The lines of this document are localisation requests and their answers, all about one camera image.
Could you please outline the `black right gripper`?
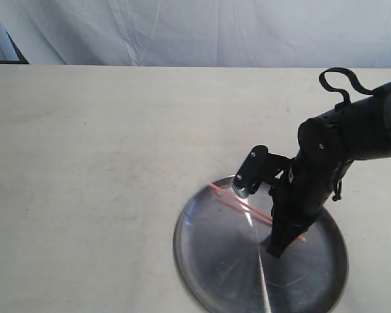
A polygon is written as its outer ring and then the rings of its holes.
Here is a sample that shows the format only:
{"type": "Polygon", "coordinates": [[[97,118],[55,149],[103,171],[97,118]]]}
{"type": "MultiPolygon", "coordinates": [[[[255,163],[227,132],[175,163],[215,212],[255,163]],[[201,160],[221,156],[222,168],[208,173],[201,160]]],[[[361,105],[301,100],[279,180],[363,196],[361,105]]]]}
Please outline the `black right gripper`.
{"type": "Polygon", "coordinates": [[[272,229],[267,252],[280,258],[318,218],[327,199],[341,200],[342,178],[351,161],[342,148],[301,148],[296,157],[268,155],[272,183],[272,229]]]}

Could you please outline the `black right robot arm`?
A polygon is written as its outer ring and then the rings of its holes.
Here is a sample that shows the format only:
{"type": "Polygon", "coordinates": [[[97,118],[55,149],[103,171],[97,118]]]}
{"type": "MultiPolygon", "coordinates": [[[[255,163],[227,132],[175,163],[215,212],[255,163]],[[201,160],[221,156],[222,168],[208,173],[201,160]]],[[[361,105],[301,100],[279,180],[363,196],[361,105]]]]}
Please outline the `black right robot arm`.
{"type": "Polygon", "coordinates": [[[391,158],[391,90],[307,119],[298,144],[272,194],[267,252],[275,258],[319,218],[328,198],[341,198],[341,179],[354,161],[391,158]]]}

